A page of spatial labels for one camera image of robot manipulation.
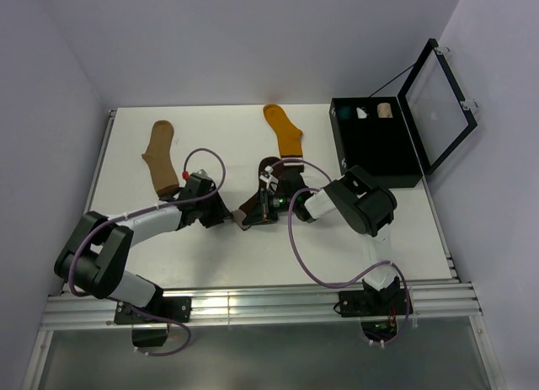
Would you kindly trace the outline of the dark brown striped-cuff sock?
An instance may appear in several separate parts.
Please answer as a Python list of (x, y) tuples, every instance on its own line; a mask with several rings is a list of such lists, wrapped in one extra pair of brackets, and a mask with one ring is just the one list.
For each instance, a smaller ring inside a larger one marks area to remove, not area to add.
[(277, 213), (271, 214), (268, 220), (263, 218), (260, 204), (260, 191), (267, 188), (267, 183), (259, 178), (259, 175), (263, 173), (267, 167), (271, 166), (273, 168), (273, 176), (269, 186), (270, 190), (275, 190), (277, 188), (278, 178), (283, 171), (282, 164), (275, 166), (275, 163), (278, 161), (279, 159), (277, 157), (267, 157), (260, 161), (257, 172), (259, 183), (257, 191), (246, 202), (241, 204), (238, 209), (232, 212), (233, 220), (243, 231), (248, 230), (251, 226), (274, 224), (279, 220)]

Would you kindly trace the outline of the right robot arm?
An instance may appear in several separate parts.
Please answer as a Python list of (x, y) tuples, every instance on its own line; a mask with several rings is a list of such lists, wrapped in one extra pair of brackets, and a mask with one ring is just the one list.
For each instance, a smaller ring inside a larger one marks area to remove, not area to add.
[[(291, 167), (278, 174), (276, 164), (260, 171), (259, 181), (262, 187), (254, 222), (276, 222), (280, 213), (287, 213), (292, 252), (312, 281), (331, 289), (344, 289), (360, 281), (366, 291), (366, 308), (375, 314), (384, 313), (393, 304), (393, 295), (400, 290), (404, 278), (392, 256), (389, 226), (398, 204), (389, 189), (359, 166), (354, 166), (344, 176), (329, 181), (320, 189), (308, 188), (300, 173)], [(340, 283), (324, 282), (307, 268), (296, 247), (292, 229), (294, 216), (310, 223), (332, 211), (337, 211), (347, 225), (364, 238), (360, 255), (367, 263), (359, 275)]]

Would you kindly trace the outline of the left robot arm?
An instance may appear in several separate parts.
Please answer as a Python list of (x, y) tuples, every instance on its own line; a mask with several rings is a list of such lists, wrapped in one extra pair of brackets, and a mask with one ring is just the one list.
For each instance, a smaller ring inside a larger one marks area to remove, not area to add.
[(210, 228), (231, 217), (214, 181), (199, 171), (171, 201), (121, 216), (85, 213), (56, 259), (54, 272), (79, 295), (131, 304), (143, 321), (154, 322), (164, 311), (162, 289), (125, 269), (131, 249), (195, 222)]

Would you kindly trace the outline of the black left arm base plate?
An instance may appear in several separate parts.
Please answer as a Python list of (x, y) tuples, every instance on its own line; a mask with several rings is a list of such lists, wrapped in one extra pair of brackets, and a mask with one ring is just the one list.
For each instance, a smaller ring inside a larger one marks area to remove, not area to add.
[(147, 307), (135, 307), (126, 302), (119, 302), (115, 311), (114, 324), (166, 323), (168, 320), (187, 323), (190, 318), (191, 305), (191, 297), (163, 297), (152, 301)]

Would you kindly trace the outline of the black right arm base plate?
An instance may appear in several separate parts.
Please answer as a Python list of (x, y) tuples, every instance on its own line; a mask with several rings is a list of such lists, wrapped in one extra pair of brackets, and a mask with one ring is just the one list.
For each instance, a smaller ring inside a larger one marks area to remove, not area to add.
[(371, 290), (340, 291), (334, 311), (343, 318), (411, 315), (414, 311), (404, 289), (393, 294)]

